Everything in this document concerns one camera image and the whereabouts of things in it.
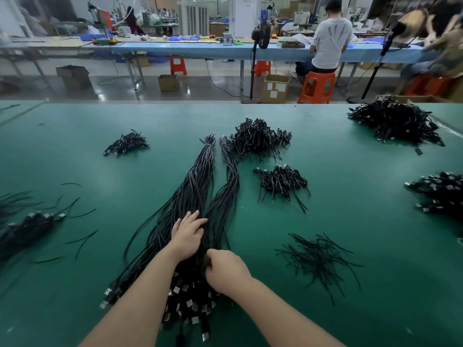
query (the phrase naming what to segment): person's left hand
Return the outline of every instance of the person's left hand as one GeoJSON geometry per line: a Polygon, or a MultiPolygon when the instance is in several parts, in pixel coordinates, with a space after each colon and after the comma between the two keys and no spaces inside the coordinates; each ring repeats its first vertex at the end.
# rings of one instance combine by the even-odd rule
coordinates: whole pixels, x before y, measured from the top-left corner
{"type": "Polygon", "coordinates": [[[201,225],[207,222],[206,218],[196,219],[200,211],[191,214],[190,211],[183,219],[178,218],[172,228],[172,239],[166,246],[177,262],[181,262],[198,250],[204,229],[201,225]]]}

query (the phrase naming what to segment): black shorts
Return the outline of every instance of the black shorts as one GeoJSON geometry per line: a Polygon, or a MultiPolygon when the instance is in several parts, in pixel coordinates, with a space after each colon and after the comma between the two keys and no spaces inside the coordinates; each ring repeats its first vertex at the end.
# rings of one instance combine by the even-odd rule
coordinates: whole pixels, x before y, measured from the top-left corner
{"type": "Polygon", "coordinates": [[[312,64],[312,60],[306,62],[298,62],[296,64],[296,74],[306,76],[309,72],[314,73],[333,73],[337,68],[334,69],[321,69],[317,68],[312,64]]]}

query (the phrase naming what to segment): white label on box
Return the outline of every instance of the white label on box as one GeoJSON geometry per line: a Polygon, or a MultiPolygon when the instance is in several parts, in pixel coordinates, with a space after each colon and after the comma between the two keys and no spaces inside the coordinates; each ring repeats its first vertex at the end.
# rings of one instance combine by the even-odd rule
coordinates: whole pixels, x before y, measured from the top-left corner
{"type": "Polygon", "coordinates": [[[285,92],[286,91],[286,84],[276,83],[275,89],[277,89],[278,91],[285,92]]]}

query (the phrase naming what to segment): hand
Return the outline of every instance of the hand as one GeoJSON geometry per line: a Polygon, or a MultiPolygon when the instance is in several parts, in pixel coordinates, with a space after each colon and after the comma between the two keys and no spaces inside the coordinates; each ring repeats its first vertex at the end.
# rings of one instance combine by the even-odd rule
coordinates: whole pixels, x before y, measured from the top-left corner
{"type": "Polygon", "coordinates": [[[183,219],[178,218],[172,228],[172,239],[165,247],[177,263],[190,258],[198,250],[204,229],[201,225],[207,222],[206,218],[196,219],[200,211],[191,214],[190,211],[183,219]]]}
{"type": "Polygon", "coordinates": [[[207,256],[211,266],[205,271],[205,277],[212,288],[233,298],[236,289],[252,279],[246,264],[232,251],[209,249],[207,256]]]}

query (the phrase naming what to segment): black hair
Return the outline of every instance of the black hair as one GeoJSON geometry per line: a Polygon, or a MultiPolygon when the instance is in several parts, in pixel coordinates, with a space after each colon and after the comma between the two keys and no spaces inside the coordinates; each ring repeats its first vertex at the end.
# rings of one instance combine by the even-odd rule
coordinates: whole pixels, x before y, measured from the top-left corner
{"type": "Polygon", "coordinates": [[[343,8],[343,0],[328,0],[327,5],[325,6],[325,11],[340,13],[343,8]]]}

